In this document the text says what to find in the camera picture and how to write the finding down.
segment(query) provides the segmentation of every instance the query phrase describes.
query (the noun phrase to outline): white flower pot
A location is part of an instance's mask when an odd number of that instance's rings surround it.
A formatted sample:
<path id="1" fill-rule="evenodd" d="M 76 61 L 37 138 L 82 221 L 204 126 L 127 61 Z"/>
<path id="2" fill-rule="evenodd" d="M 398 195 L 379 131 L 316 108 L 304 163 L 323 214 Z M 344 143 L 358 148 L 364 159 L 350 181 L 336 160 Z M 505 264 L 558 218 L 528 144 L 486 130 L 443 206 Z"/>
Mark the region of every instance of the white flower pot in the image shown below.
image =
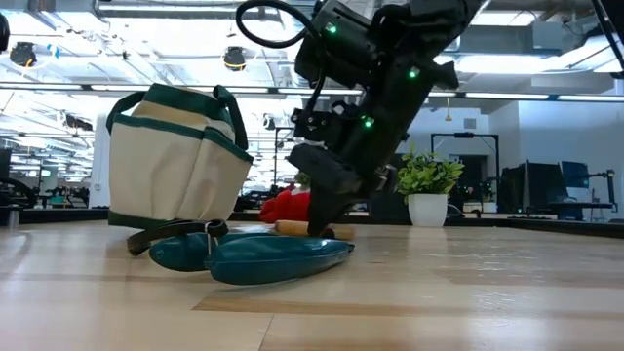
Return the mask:
<path id="1" fill-rule="evenodd" d="M 486 202 L 486 203 L 484 203 L 483 213 L 484 214 L 495 214 L 495 213 L 497 213 L 496 209 L 497 209 L 496 203 Z"/>
<path id="2" fill-rule="evenodd" d="M 408 196 L 411 224 L 420 227 L 442 227 L 447 219 L 447 194 L 413 194 Z"/>

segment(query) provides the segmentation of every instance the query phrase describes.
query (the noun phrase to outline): ceiling light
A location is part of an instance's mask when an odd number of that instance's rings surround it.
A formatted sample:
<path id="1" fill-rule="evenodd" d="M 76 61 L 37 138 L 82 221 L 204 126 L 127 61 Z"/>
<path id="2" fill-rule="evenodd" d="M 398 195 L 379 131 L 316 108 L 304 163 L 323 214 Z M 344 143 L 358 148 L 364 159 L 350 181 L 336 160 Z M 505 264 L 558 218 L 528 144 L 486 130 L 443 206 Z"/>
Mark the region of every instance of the ceiling light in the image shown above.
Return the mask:
<path id="1" fill-rule="evenodd" d="M 535 74 L 547 70 L 544 58 L 523 55 L 470 55 L 459 59 L 455 69 L 465 73 Z"/>
<path id="2" fill-rule="evenodd" d="M 41 167 L 57 168 L 59 170 L 65 170 L 66 169 L 65 165 L 59 165 L 59 164 L 46 164 L 46 165 L 42 165 Z"/>
<path id="3" fill-rule="evenodd" d="M 360 90 L 347 90 L 347 89 L 323 89 L 321 90 L 321 94 L 325 95 L 348 95 L 348 96 L 358 96 L 362 94 Z"/>
<path id="4" fill-rule="evenodd" d="M 67 157 L 66 154 L 51 154 L 51 153 L 35 153 L 35 156 L 37 157 L 47 157 L 47 158 L 58 158 L 58 157 Z"/>
<path id="5" fill-rule="evenodd" d="M 280 88 L 277 91 L 280 94 L 312 95 L 314 93 L 314 89 L 305 89 L 305 88 Z M 349 90 L 349 89 L 323 89 L 321 90 L 321 95 L 358 96 L 361 94 L 362 94 L 361 90 Z"/>
<path id="6" fill-rule="evenodd" d="M 63 160 L 63 159 L 60 159 L 60 158 L 50 158 L 50 159 L 47 159 L 46 161 L 60 163 L 60 164 L 67 164 L 67 163 L 69 163 L 69 160 Z"/>
<path id="7" fill-rule="evenodd" d="M 213 90 L 215 89 L 215 87 L 207 87 L 207 86 L 188 86 L 186 88 L 192 89 L 192 90 L 196 90 L 196 91 L 199 91 L 199 92 L 210 92 L 210 93 L 212 93 Z"/>
<path id="8" fill-rule="evenodd" d="M 13 139 L 16 143 L 36 148 L 45 148 L 46 140 L 39 137 L 28 137 L 28 136 L 14 136 Z"/>
<path id="9" fill-rule="evenodd" d="M 80 173 L 80 172 L 59 172 L 58 175 L 59 176 L 89 176 L 85 173 Z"/>
<path id="10" fill-rule="evenodd" d="M 77 158 L 73 158 L 70 157 L 68 158 L 69 162 L 74 163 L 76 165 L 80 165 L 80 166 L 87 166 L 87 167 L 91 167 L 93 165 L 93 162 L 89 162 L 89 161 L 83 161 Z"/>
<path id="11" fill-rule="evenodd" d="M 11 166 L 11 169 L 16 171 L 38 171 L 40 168 L 39 166 Z"/>
<path id="12" fill-rule="evenodd" d="M 447 93 L 447 92 L 431 92 L 429 93 L 429 98 L 455 98 L 457 93 Z"/>
<path id="13" fill-rule="evenodd" d="M 560 101 L 583 101 L 583 102 L 624 102 L 621 96 L 559 96 Z"/>
<path id="14" fill-rule="evenodd" d="M 622 69 L 622 66 L 620 65 L 620 61 L 618 61 L 617 59 L 614 59 L 611 62 L 594 69 L 594 72 L 596 73 L 619 73 L 622 70 L 623 69 Z"/>
<path id="15" fill-rule="evenodd" d="M 269 92 L 268 88 L 245 88 L 245 87 L 234 87 L 234 88 L 226 88 L 228 92 L 232 94 L 267 94 Z"/>
<path id="16" fill-rule="evenodd" d="M 158 11 L 158 12 L 224 12 L 233 13 L 236 12 L 235 7 L 215 7 L 215 6 L 160 6 L 160 5 L 107 5 L 100 4 L 99 10 L 101 11 Z M 258 8 L 248 9 L 247 12 L 258 12 Z M 275 13 L 275 10 L 266 9 L 267 13 Z"/>
<path id="17" fill-rule="evenodd" d="M 455 58 L 447 56 L 447 55 L 439 55 L 439 56 L 435 57 L 433 59 L 433 61 L 435 63 L 439 64 L 439 65 L 442 65 L 442 64 L 445 64 L 445 63 L 449 63 L 449 62 L 455 61 Z"/>
<path id="18" fill-rule="evenodd" d="M 547 99 L 546 94 L 506 94 L 506 93 L 466 93 L 467 98 L 490 98 L 490 99 Z"/>
<path id="19" fill-rule="evenodd" d="M 69 166 L 71 171 L 82 171 L 82 172 L 90 172 L 91 167 L 81 167 L 81 166 Z"/>
<path id="20" fill-rule="evenodd" d="M 264 114 L 262 117 L 262 127 L 267 131 L 275 131 L 275 120 L 273 117 Z"/>
<path id="21" fill-rule="evenodd" d="M 82 137 L 87 139 L 94 139 L 96 136 L 93 133 L 85 133 L 79 135 L 71 134 L 53 134 L 53 133 L 20 133 L 20 132 L 4 132 L 0 133 L 0 137 Z"/>
<path id="22" fill-rule="evenodd" d="M 19 89 L 19 90 L 82 90 L 82 86 L 78 84 L 48 84 L 48 83 L 1 83 L 0 89 Z"/>
<path id="23" fill-rule="evenodd" d="M 223 55 L 223 65 L 232 72 L 241 72 L 247 67 L 242 47 L 228 47 Z"/>
<path id="24" fill-rule="evenodd" d="M 472 19 L 470 25 L 527 26 L 541 14 L 538 11 L 482 11 Z"/>
<path id="25" fill-rule="evenodd" d="M 37 62 L 37 56 L 34 52 L 34 44 L 30 42 L 18 42 L 9 53 L 9 59 L 12 63 L 23 67 L 33 67 Z"/>
<path id="26" fill-rule="evenodd" d="M 92 85 L 91 89 L 96 91 L 114 91 L 114 92 L 147 92 L 148 85 Z"/>

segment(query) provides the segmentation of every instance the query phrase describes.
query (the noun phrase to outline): black cable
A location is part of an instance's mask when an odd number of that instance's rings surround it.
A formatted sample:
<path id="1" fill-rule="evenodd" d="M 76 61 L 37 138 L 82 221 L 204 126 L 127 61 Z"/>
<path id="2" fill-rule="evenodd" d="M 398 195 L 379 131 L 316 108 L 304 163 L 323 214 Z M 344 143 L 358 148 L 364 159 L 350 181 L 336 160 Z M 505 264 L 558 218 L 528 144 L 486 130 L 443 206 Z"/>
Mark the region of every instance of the black cable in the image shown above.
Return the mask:
<path id="1" fill-rule="evenodd" d="M 298 32 L 293 38 L 285 41 L 272 41 L 262 39 L 253 35 L 243 24 L 243 14 L 253 8 L 257 7 L 269 7 L 277 10 L 282 10 L 285 13 L 293 16 L 296 20 L 300 21 L 301 24 L 305 27 L 305 29 Z M 300 10 L 295 8 L 292 5 L 287 4 L 286 2 L 280 0 L 249 0 L 239 5 L 238 9 L 236 9 L 236 26 L 238 29 L 245 35 L 248 39 L 255 42 L 258 45 L 270 48 L 270 49 L 284 49 L 289 46 L 294 45 L 299 40 L 303 39 L 306 34 L 310 34 L 312 39 L 315 42 L 315 46 L 318 50 L 318 59 L 319 59 L 319 76 L 318 80 L 314 83 L 314 92 L 312 96 L 308 100 L 308 103 L 305 105 L 303 109 L 303 116 L 307 118 L 312 113 L 314 109 L 314 105 L 321 94 L 321 89 L 323 89 L 323 85 L 325 84 L 325 61 L 326 61 L 326 49 L 325 44 L 323 43 L 323 39 L 321 38 L 321 34 L 312 24 L 312 21 L 303 14 Z"/>
<path id="2" fill-rule="evenodd" d="M 371 31 L 377 29 L 386 17 L 392 17 L 396 20 L 412 20 L 410 8 L 396 4 L 384 5 L 375 11 L 372 16 L 372 21 L 370 22 Z"/>
<path id="3" fill-rule="evenodd" d="M 611 31 L 608 30 L 605 15 L 603 15 L 603 7 L 600 4 L 600 2 L 598 2 L 598 0 L 592 0 L 592 5 L 594 5 L 596 17 L 598 18 L 598 22 L 601 24 L 601 28 L 603 29 L 604 36 L 606 37 L 606 41 L 608 41 L 608 44 L 611 46 L 611 49 L 613 50 L 615 57 L 617 58 L 617 60 L 620 63 L 620 66 L 622 67 L 622 71 L 624 71 L 624 58 L 622 57 L 622 52 L 620 52 L 620 48 L 618 48 L 617 43 L 615 42 L 615 39 L 613 38 L 613 33 L 611 33 Z"/>
<path id="4" fill-rule="evenodd" d="M 570 33 L 572 33 L 572 34 L 574 34 L 576 36 L 579 36 L 579 37 L 584 37 L 585 36 L 585 33 L 577 33 L 574 30 L 572 30 L 572 27 L 569 26 L 569 24 L 567 22 L 563 22 L 562 24 L 567 29 L 567 31 L 569 31 Z"/>
<path id="5" fill-rule="evenodd" d="M 532 14 L 535 17 L 535 20 L 539 20 L 539 16 L 535 12 L 533 12 L 532 10 L 522 10 L 522 11 L 520 11 L 520 14 L 523 13 L 523 12 L 528 12 L 528 13 Z"/>
<path id="6" fill-rule="evenodd" d="M 230 32 L 227 33 L 227 35 L 225 36 L 226 38 L 231 38 L 236 35 L 234 32 L 232 32 L 232 30 L 234 29 L 234 21 L 236 19 L 235 17 L 236 17 L 236 12 L 233 12 L 232 17 L 230 18 Z"/>

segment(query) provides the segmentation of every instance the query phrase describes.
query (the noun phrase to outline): red plush toy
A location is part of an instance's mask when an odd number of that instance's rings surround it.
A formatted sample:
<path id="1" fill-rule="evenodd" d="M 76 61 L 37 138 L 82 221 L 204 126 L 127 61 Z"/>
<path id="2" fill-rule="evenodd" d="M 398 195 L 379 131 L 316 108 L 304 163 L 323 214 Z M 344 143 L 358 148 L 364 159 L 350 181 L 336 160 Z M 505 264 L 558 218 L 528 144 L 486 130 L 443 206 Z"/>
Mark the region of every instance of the red plush toy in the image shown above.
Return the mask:
<path id="1" fill-rule="evenodd" d="M 292 194 L 284 190 L 275 199 L 267 200 L 260 210 L 260 220 L 265 223 L 275 223 L 278 220 L 308 220 L 308 206 L 310 193 L 298 192 Z"/>

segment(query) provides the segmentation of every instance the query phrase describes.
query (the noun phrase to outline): potted plant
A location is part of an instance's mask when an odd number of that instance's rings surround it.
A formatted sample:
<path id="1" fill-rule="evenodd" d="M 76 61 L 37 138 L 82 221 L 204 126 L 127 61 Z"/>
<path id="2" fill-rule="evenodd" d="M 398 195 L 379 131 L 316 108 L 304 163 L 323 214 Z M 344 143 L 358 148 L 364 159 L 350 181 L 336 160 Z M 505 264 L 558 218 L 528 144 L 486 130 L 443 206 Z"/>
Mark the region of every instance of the potted plant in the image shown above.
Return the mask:
<path id="1" fill-rule="evenodd" d="M 494 196 L 496 195 L 491 188 L 491 182 L 487 181 L 481 185 L 481 194 L 483 197 L 482 213 L 495 214 L 496 213 L 496 201 Z"/>
<path id="2" fill-rule="evenodd" d="M 411 224 L 442 227 L 447 218 L 449 192 L 462 174 L 464 165 L 437 161 L 435 153 L 414 151 L 403 155 L 406 166 L 399 170 L 397 191 L 405 195 Z"/>
<path id="3" fill-rule="evenodd" d="M 302 191 L 307 191 L 310 189 L 310 175 L 305 174 L 304 172 L 299 172 L 294 175 L 294 182 L 301 185 Z"/>

